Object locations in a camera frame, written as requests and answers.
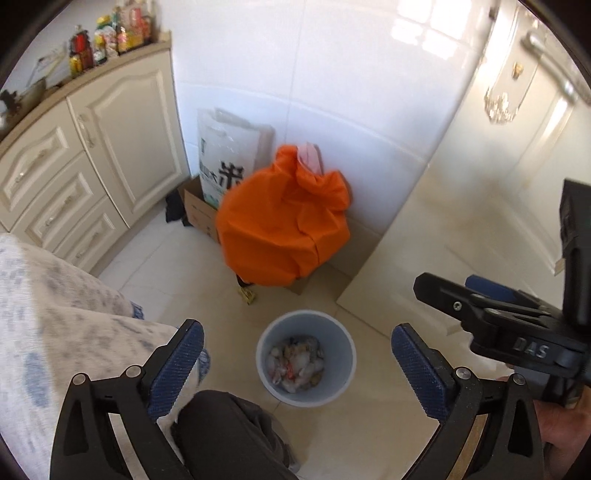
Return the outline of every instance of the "gray pants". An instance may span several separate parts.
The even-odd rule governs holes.
[[[258,405],[206,390],[182,409],[173,437],[196,480],[297,480],[271,423]]]

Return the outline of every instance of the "trash bin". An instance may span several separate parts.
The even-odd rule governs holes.
[[[324,374],[320,383],[307,391],[290,394],[273,385],[266,359],[271,349],[290,337],[313,336],[324,352]],[[273,321],[256,346],[256,369],[265,388],[278,400],[294,407],[319,407],[343,393],[355,374],[357,352],[349,332],[337,320],[314,310],[296,310]]]

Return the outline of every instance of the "kitchen cabinet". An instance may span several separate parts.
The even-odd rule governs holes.
[[[91,271],[189,176],[170,47],[79,76],[0,142],[0,233]]]
[[[114,70],[67,101],[84,148],[128,226],[189,176],[168,51]]]
[[[25,131],[0,161],[2,224],[12,229],[41,189],[82,149],[65,102]]]

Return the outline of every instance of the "orange cloth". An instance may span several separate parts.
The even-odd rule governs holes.
[[[246,282],[287,286],[349,240],[350,198],[338,171],[315,175],[284,145],[275,163],[230,189],[216,227],[226,263]]]

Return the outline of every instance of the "das logo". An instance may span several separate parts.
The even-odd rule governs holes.
[[[550,347],[548,345],[538,345],[536,342],[530,342],[523,337],[517,337],[513,350],[536,356],[537,358],[546,358]]]

